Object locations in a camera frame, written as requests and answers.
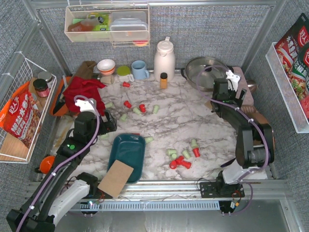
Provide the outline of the teal storage basket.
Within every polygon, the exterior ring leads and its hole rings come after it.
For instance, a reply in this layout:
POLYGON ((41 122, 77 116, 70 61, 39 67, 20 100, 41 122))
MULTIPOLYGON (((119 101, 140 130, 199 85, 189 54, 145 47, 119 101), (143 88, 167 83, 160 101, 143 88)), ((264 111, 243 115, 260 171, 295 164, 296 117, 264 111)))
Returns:
POLYGON ((145 147, 146 141, 140 135, 131 133, 117 135, 112 144, 107 171, 118 160, 133 168, 127 183, 137 183, 142 175, 145 147))

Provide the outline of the green capsule cluster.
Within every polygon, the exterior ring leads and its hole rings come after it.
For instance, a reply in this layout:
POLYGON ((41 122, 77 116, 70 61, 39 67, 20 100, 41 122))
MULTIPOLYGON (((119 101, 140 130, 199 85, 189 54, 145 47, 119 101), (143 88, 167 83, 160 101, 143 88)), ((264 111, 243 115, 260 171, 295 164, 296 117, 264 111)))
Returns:
POLYGON ((182 155, 184 156, 185 159, 190 159, 191 158, 191 155, 189 153, 189 151, 187 149, 185 149, 183 152, 182 152, 182 155))
POLYGON ((177 150, 176 149, 167 149, 166 150, 166 154, 168 156, 172 155, 172 154, 176 154, 177 153, 177 150))

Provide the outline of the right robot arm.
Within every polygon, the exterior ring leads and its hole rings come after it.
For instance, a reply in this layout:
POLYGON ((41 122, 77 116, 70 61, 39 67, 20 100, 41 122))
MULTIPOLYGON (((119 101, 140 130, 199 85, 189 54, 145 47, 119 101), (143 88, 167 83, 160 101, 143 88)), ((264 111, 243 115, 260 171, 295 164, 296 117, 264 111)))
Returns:
POLYGON ((242 180, 274 161, 274 138, 268 123, 247 116, 242 110, 246 90, 236 96, 230 80, 215 79, 211 98, 212 110, 237 132, 235 158, 222 165, 216 177, 215 189, 220 197, 231 196, 240 190, 242 180))

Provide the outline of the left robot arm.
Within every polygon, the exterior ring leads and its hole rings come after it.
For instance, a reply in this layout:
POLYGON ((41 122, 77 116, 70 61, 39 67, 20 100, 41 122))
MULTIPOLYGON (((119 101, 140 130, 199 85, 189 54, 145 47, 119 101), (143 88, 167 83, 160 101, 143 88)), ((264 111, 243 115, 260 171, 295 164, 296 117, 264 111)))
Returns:
POLYGON ((78 175, 76 182, 64 193, 61 190, 98 137, 117 130, 117 121, 108 110, 104 111, 104 116, 106 121, 90 111, 79 113, 73 129, 68 131, 57 150, 48 174, 26 203, 7 215, 6 220, 12 231, 53 232, 79 200, 96 194, 98 179, 88 173, 78 175))

